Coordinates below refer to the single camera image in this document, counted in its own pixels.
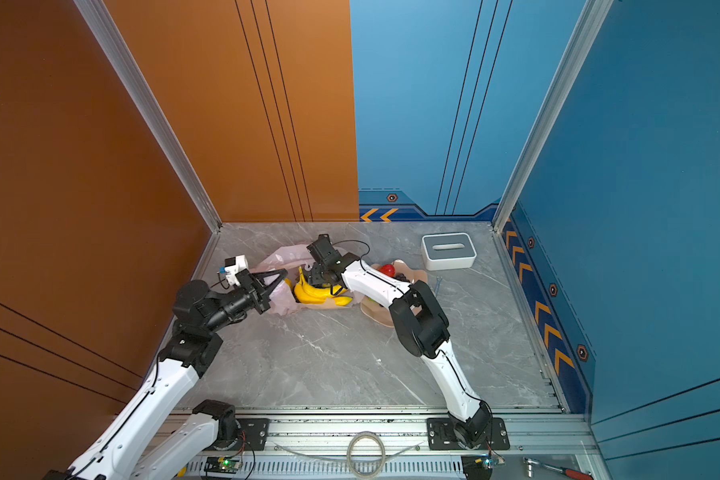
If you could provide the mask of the yellow banana bunch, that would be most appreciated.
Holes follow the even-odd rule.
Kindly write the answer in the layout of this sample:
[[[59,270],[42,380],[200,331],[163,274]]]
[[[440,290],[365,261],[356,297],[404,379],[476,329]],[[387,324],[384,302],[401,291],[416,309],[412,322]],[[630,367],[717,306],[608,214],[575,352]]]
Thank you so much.
[[[340,286],[312,286],[308,283],[302,267],[298,269],[298,281],[292,289],[292,293],[299,303],[334,307],[346,307],[352,303],[353,299],[345,295],[345,292],[346,289]]]

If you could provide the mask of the pink plastic bag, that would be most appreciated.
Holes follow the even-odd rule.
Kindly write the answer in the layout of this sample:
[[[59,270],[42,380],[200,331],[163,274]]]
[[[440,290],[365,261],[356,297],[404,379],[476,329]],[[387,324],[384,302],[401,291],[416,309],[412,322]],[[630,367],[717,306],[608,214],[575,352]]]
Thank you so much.
[[[278,269],[285,269],[288,272],[286,279],[280,282],[270,295],[271,308],[269,313],[285,316],[305,310],[349,309],[358,306],[364,299],[362,294],[347,292],[342,293],[341,296],[347,297],[348,301],[340,300],[339,303],[336,303],[333,299],[319,304],[298,302],[293,293],[293,288],[299,281],[298,270],[302,269],[307,272],[313,264],[314,258],[308,252],[307,245],[297,244],[278,248],[253,268],[255,273]]]

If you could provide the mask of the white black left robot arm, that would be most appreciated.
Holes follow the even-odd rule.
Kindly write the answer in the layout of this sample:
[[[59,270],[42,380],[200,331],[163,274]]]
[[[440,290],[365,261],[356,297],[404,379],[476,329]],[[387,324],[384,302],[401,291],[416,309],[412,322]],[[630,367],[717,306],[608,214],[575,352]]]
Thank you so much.
[[[63,471],[48,479],[172,479],[202,450],[219,440],[234,441],[234,408],[207,401],[162,441],[148,447],[177,403],[207,372],[223,343],[219,330],[242,322],[250,311],[270,307],[270,296],[287,276],[284,269],[236,273],[236,282],[216,292],[203,280],[180,288],[176,320],[167,344],[142,386],[104,433]]]

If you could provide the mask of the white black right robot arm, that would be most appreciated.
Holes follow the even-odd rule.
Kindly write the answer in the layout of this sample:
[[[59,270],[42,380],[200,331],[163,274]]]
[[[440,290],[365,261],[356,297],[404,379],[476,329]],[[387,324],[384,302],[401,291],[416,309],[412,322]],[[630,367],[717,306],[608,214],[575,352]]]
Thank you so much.
[[[440,388],[457,441],[471,450],[494,447],[494,413],[461,368],[449,319],[428,284],[396,280],[354,253],[341,253],[327,234],[307,250],[321,284],[359,293],[388,310],[400,344],[424,362]]]

